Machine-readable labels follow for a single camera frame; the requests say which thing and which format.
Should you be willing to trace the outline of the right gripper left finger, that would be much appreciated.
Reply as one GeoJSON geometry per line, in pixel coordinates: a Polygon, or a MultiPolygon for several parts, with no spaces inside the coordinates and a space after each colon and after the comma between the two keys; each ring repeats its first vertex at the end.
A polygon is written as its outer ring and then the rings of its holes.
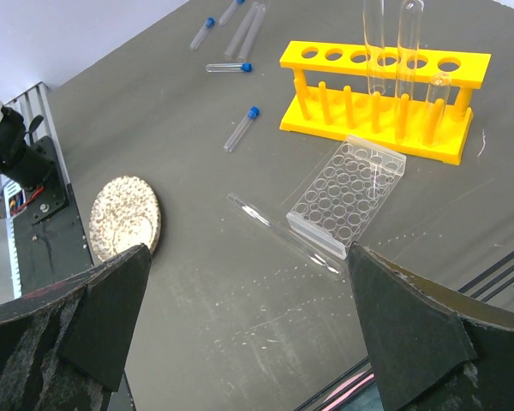
{"type": "Polygon", "coordinates": [[[0,410],[106,410],[151,265],[140,244],[0,304],[0,410]]]}

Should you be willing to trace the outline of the long glass tube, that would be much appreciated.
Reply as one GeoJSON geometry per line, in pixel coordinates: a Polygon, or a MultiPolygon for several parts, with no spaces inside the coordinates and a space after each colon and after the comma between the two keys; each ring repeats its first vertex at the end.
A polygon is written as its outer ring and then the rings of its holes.
{"type": "Polygon", "coordinates": [[[428,83],[426,95],[426,115],[422,143],[425,146],[436,144],[436,134],[445,111],[451,90],[451,77],[446,72],[438,72],[428,83]]]}
{"type": "Polygon", "coordinates": [[[270,219],[264,212],[260,211],[255,205],[243,200],[237,194],[229,193],[227,200],[239,211],[252,218],[264,229],[273,233],[280,241],[291,247],[302,257],[317,265],[323,272],[336,280],[343,281],[348,274],[347,269],[339,264],[335,259],[322,253],[317,247],[313,246],[290,229],[280,223],[270,219]]]}
{"type": "Polygon", "coordinates": [[[412,100],[414,96],[423,11],[422,0],[404,0],[400,6],[395,84],[397,98],[407,95],[412,100]]]}

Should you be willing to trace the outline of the short tube blue cap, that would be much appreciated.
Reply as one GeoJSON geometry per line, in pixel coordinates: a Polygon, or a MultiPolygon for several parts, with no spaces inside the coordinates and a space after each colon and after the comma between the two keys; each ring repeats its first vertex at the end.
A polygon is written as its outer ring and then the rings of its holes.
{"type": "Polygon", "coordinates": [[[209,63],[206,65],[208,73],[251,73],[251,63],[209,63]]]}
{"type": "Polygon", "coordinates": [[[213,29],[215,26],[215,19],[213,17],[208,17],[203,24],[203,26],[200,28],[200,30],[197,32],[197,34],[194,36],[194,39],[190,43],[190,50],[195,51],[197,50],[204,39],[206,38],[207,34],[213,29]]]}
{"type": "Polygon", "coordinates": [[[223,14],[219,17],[218,24],[220,26],[226,25],[243,3],[244,0],[233,0],[227,7],[225,12],[223,12],[223,14]]]}
{"type": "Polygon", "coordinates": [[[224,144],[225,152],[232,152],[245,132],[248,130],[254,120],[260,115],[260,109],[252,106],[246,116],[239,122],[235,130],[232,132],[228,140],[224,144]]]}

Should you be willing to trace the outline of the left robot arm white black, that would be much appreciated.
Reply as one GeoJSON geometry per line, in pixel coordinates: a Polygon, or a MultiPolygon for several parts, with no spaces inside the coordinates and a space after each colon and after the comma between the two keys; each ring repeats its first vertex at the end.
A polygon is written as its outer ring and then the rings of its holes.
{"type": "Polygon", "coordinates": [[[53,163],[25,141],[44,121],[37,115],[28,127],[18,111],[0,100],[0,175],[17,182],[22,188],[34,189],[51,175],[53,163]]]}

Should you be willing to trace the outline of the pink plate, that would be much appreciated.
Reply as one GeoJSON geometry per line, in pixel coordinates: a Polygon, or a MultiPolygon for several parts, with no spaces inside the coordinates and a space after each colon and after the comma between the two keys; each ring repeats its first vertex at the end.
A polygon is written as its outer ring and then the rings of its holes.
{"type": "Polygon", "coordinates": [[[339,392],[343,392],[341,396],[339,396],[334,402],[325,407],[325,410],[332,410],[335,407],[338,407],[345,400],[349,399],[353,394],[355,394],[365,383],[374,380],[374,374],[371,373],[362,379],[359,383],[356,383],[356,380],[359,379],[363,375],[362,372],[356,374],[354,377],[349,378],[348,380],[341,383],[333,392],[331,392],[328,397],[324,400],[324,402],[330,401],[334,396],[336,396],[339,392]]]}

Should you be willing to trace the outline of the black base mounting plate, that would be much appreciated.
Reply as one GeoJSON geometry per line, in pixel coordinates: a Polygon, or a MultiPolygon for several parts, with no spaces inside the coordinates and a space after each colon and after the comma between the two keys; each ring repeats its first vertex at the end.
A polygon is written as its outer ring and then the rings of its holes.
{"type": "MultiPolygon", "coordinates": [[[[27,195],[26,207],[14,217],[21,296],[101,264],[91,256],[74,191],[63,176],[53,140],[44,137],[33,148],[52,161],[53,170],[45,185],[27,195]]],[[[106,410],[133,406],[124,372],[106,410]]]]}

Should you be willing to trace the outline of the speckled ceramic plate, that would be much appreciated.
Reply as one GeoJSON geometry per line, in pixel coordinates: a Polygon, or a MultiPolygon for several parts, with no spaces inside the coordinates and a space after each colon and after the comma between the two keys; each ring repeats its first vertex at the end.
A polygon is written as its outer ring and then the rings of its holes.
{"type": "Polygon", "coordinates": [[[89,239],[95,255],[106,261],[139,244],[153,253],[162,226],[152,187],[137,176],[119,176],[96,196],[89,215],[89,239]]]}

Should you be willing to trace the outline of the clear acrylic tube rack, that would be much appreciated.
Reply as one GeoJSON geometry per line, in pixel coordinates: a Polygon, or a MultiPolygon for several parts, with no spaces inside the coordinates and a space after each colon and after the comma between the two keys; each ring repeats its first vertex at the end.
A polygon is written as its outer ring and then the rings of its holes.
{"type": "Polygon", "coordinates": [[[299,235],[340,259],[405,172],[406,156],[349,135],[286,214],[299,235]]]}

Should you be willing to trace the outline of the yellow test tube rack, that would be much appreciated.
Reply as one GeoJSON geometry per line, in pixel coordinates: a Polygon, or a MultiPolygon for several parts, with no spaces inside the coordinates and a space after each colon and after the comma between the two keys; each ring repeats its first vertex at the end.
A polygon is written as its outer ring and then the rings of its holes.
{"type": "MultiPolygon", "coordinates": [[[[382,58],[385,79],[396,77],[397,49],[388,47],[382,58]]],[[[472,93],[481,88],[491,56],[488,53],[419,50],[415,83],[428,86],[438,72],[451,77],[451,90],[436,144],[422,143],[426,99],[397,98],[355,92],[350,86],[331,89],[325,82],[307,83],[308,71],[367,75],[366,49],[362,45],[293,40],[279,63],[294,74],[296,95],[280,122],[283,131],[310,134],[330,140],[344,140],[353,134],[395,152],[438,160],[461,162],[474,113],[472,93]]]]}

